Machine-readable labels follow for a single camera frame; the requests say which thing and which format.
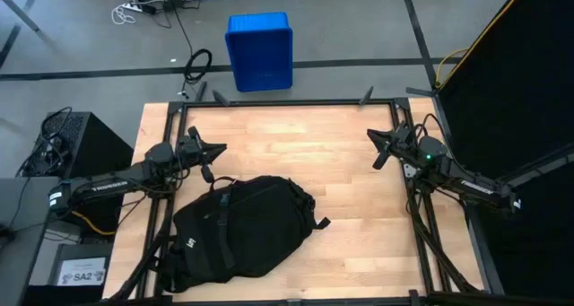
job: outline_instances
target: backpack logo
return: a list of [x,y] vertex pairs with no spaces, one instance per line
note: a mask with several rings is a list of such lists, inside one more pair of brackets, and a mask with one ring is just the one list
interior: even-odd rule
[[186,245],[187,245],[189,248],[193,248],[193,247],[194,247],[194,244],[196,244],[196,241],[195,241],[195,240],[193,240],[193,239],[191,239],[191,238],[189,238],[189,240],[187,240],[187,244],[186,244]]

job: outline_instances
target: power strip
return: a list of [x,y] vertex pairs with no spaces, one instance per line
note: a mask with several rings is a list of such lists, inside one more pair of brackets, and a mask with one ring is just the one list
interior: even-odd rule
[[123,7],[126,10],[130,10],[130,11],[134,11],[134,12],[139,12],[142,13],[142,7],[139,4],[132,4],[131,2],[129,3],[124,3],[121,5],[121,7]]

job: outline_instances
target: black backdrop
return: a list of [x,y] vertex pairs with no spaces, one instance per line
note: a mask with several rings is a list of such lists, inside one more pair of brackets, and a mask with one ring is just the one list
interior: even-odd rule
[[573,146],[573,22],[572,0],[516,0],[439,90],[469,170],[504,178]]

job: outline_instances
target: yellow cable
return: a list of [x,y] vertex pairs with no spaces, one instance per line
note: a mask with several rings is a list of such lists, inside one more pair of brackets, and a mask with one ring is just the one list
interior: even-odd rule
[[89,218],[85,217],[83,214],[80,214],[76,211],[72,211],[72,214],[78,216],[79,218],[83,219],[85,222],[87,222],[88,225],[90,225],[91,229],[94,230],[95,232],[97,232],[98,234],[101,235],[114,235],[116,234],[116,232],[104,232],[100,229],[98,229],[98,227],[96,225],[94,225]]
[[474,42],[474,44],[470,47],[470,49],[466,52],[466,54],[463,56],[463,58],[460,60],[460,62],[458,63],[458,65],[455,66],[455,68],[453,68],[452,71],[450,71],[450,73],[448,73],[447,78],[445,79],[445,82],[440,86],[440,88],[444,87],[444,85],[448,82],[448,80],[450,79],[450,77],[453,75],[453,73],[465,62],[466,58],[469,56],[469,54],[471,52],[473,52],[474,47],[476,47],[476,45],[481,41],[481,39],[484,37],[484,35],[486,34],[486,32],[488,32],[488,30],[492,27],[492,25],[494,25],[494,23],[510,8],[510,6],[514,3],[514,1],[516,0],[510,0],[510,2],[508,4],[506,4],[506,6],[504,7],[504,9],[502,9],[502,11],[500,11],[496,17],[494,17],[494,19],[491,21],[491,23],[484,29],[483,33],[481,33],[481,35],[478,37],[478,39]]
[[434,81],[434,86],[435,86],[436,88],[439,88],[439,87],[440,87],[439,79],[440,79],[440,68],[442,67],[442,64],[444,64],[445,61],[447,61],[447,59],[449,59],[449,58],[451,58],[452,56],[458,54],[459,52],[463,52],[463,51],[467,51],[467,50],[468,50],[468,48],[457,49],[457,50],[451,52],[450,55],[444,57],[444,58],[440,61],[439,69],[437,69],[437,78],[436,78],[435,81]]

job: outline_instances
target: black backpack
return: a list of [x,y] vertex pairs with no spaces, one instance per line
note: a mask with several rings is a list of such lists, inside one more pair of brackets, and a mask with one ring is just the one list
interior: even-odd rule
[[290,179],[261,176],[231,181],[201,195],[173,216],[178,235],[161,262],[161,285],[181,293],[235,275],[260,277],[279,265],[314,229],[315,199]]

